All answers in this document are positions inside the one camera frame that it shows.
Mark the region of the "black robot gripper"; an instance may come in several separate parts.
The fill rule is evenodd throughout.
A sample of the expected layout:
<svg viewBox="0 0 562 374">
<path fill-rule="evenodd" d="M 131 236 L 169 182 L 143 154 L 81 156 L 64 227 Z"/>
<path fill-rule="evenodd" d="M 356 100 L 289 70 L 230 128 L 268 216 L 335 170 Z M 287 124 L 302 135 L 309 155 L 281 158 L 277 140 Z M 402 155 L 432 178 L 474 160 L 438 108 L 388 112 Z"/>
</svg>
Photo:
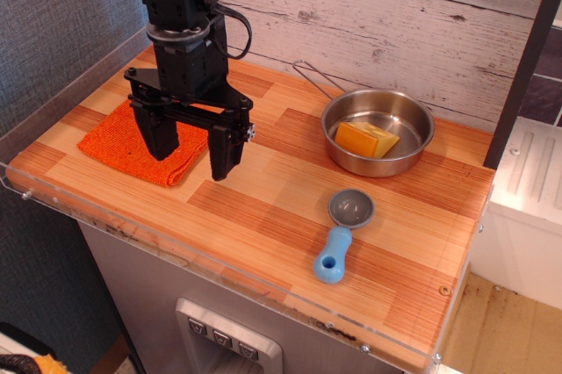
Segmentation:
<svg viewBox="0 0 562 374">
<path fill-rule="evenodd" d="M 210 32 L 148 33 L 154 42 L 155 68 L 129 68 L 131 107 L 148 152 L 157 160 L 178 147 L 177 124 L 208 132 L 214 181 L 224 180 L 240 163 L 243 142 L 255 136 L 249 111 L 253 103 L 229 84 L 227 35 Z"/>
</svg>

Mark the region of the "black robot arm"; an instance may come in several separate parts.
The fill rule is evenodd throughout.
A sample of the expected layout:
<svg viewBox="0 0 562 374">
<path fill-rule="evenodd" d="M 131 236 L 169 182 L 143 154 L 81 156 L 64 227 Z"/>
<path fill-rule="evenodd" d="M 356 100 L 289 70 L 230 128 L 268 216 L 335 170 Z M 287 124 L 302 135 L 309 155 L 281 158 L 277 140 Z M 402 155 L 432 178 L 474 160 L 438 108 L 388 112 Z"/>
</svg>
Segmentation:
<svg viewBox="0 0 562 374">
<path fill-rule="evenodd" d="M 148 152 L 158 161 L 180 145 L 177 124 L 208 133 L 212 176 L 227 177 L 241 161 L 245 143 L 255 135 L 251 99 L 232 87 L 228 63 L 226 18 L 245 27 L 249 21 L 220 0 L 142 0 L 155 68 L 130 68 L 129 96 Z"/>
</svg>

